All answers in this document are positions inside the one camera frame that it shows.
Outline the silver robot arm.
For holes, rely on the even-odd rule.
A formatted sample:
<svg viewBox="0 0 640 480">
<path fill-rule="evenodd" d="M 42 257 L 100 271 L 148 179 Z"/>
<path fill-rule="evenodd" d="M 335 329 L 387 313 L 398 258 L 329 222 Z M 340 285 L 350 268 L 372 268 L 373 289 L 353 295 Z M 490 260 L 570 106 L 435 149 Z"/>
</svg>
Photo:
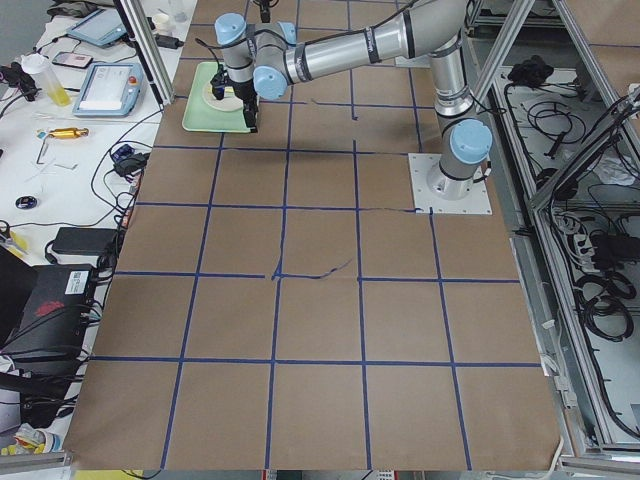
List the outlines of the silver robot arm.
<svg viewBox="0 0 640 480">
<path fill-rule="evenodd" d="M 395 57 L 428 56 L 443 152 L 426 182 L 436 197 L 458 201 L 470 194 L 493 143 L 489 128 L 472 112 L 475 99 L 461 47 L 463 7 L 461 1 L 411 1 L 375 25 L 302 43 L 291 23 L 249 24 L 238 13 L 219 16 L 214 30 L 251 132 L 257 129 L 258 101 L 276 100 L 294 84 Z"/>
</svg>

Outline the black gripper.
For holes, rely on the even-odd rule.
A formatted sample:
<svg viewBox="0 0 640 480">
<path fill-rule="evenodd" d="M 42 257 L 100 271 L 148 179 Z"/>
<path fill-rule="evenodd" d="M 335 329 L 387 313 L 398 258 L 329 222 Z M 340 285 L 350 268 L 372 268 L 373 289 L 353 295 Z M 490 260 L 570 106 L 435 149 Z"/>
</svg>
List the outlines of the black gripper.
<svg viewBox="0 0 640 480">
<path fill-rule="evenodd" d="M 262 10 L 260 12 L 261 21 L 262 22 L 268 22 L 269 21 L 269 11 L 268 11 L 268 9 L 271 8 L 271 1 L 270 0 L 256 0 L 255 4 L 258 5 L 259 8 Z"/>
<path fill-rule="evenodd" d="M 235 82 L 234 83 L 234 93 L 237 98 L 239 98 L 243 105 L 243 118 L 246 124 L 246 127 L 249 129 L 250 133 L 257 133 L 257 113 L 258 111 L 255 109 L 258 105 L 257 103 L 257 93 L 253 86 L 253 81 L 245 81 L 245 82 Z"/>
</svg>

